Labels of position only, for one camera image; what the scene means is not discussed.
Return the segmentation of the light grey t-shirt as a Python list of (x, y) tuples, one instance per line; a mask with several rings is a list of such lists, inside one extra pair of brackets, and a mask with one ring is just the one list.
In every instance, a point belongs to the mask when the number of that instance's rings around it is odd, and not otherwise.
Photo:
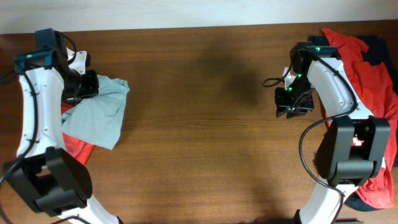
[(112, 150), (121, 136), (127, 81), (98, 75), (99, 93), (82, 100), (62, 115), (62, 131), (95, 146)]

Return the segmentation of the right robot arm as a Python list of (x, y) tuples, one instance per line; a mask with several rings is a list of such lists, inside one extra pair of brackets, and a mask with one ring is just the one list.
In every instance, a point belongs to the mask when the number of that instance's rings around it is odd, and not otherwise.
[(290, 50), (290, 65), (275, 89), (276, 116), (303, 116), (313, 111), (315, 91), (326, 112), (325, 118), (307, 127), (300, 136), (298, 151), (304, 161), (303, 140), (323, 123), (329, 127), (315, 155), (317, 173), (304, 169), (316, 181), (308, 202), (295, 212), (293, 223), (336, 223), (346, 199), (384, 163), (390, 124), (365, 107), (345, 74), (335, 47), (299, 42)]

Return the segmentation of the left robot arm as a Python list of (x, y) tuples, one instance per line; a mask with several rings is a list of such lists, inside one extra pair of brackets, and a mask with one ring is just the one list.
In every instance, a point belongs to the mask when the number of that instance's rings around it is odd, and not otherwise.
[(88, 51), (69, 49), (53, 29), (35, 32), (37, 50), (18, 55), (14, 71), (23, 96), (22, 136), (16, 159), (3, 165), (7, 182), (35, 213), (70, 223), (120, 223), (93, 195), (88, 169), (67, 152), (61, 105), (98, 94)]

